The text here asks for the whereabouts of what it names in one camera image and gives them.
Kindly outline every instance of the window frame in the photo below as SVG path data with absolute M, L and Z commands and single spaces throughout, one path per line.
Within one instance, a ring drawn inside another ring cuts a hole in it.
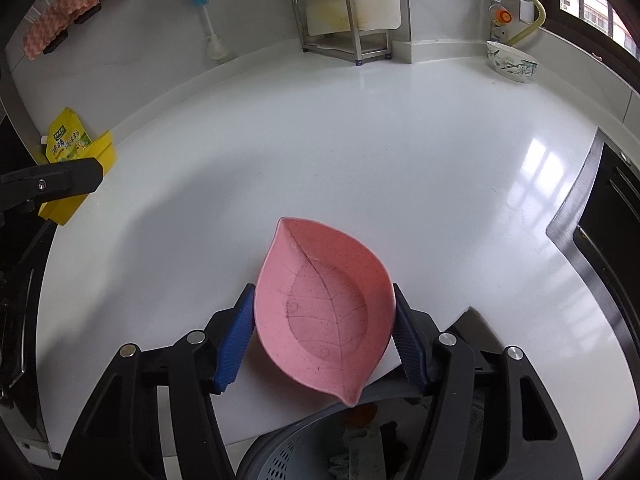
M 565 38 L 597 59 L 601 59 L 613 72 L 637 92 L 640 92 L 640 61 L 633 54 L 613 41 L 607 32 L 603 32 L 580 17 L 562 10 L 562 0 L 540 0 L 540 2 L 546 10 L 544 25 L 546 30 Z M 583 9 L 584 5 L 580 7 L 581 14 L 584 12 Z M 611 15 L 612 7 L 610 4 L 609 9 Z

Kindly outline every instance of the yellow seasoning packet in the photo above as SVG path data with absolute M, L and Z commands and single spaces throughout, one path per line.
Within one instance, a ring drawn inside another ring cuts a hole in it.
M 80 158 L 91 145 L 80 118 L 71 108 L 65 108 L 51 123 L 47 136 L 46 155 L 49 162 Z

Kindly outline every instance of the cloth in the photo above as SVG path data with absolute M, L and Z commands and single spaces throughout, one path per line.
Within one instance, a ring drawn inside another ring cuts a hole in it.
M 24 36 L 24 53 L 33 60 L 42 54 L 49 43 L 65 30 L 73 20 L 82 16 L 100 0 L 56 0 L 31 25 Z

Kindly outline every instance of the pink leaf-shaped bowl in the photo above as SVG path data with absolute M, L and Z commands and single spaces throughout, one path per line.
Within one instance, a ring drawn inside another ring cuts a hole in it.
M 355 406 L 389 343 L 396 300 L 385 267 L 359 241 L 281 218 L 254 311 L 262 346 L 284 373 Z

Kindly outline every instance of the stainless steel cutting board stand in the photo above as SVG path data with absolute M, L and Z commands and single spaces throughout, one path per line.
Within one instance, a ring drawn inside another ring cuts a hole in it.
M 300 10 L 300 0 L 292 0 L 303 52 L 315 52 L 324 56 L 354 61 L 358 66 L 362 65 L 365 60 L 391 59 L 391 38 L 388 30 L 360 31 L 356 22 L 355 1 L 344 1 L 347 5 L 351 30 L 323 34 L 322 36 L 310 36 Z

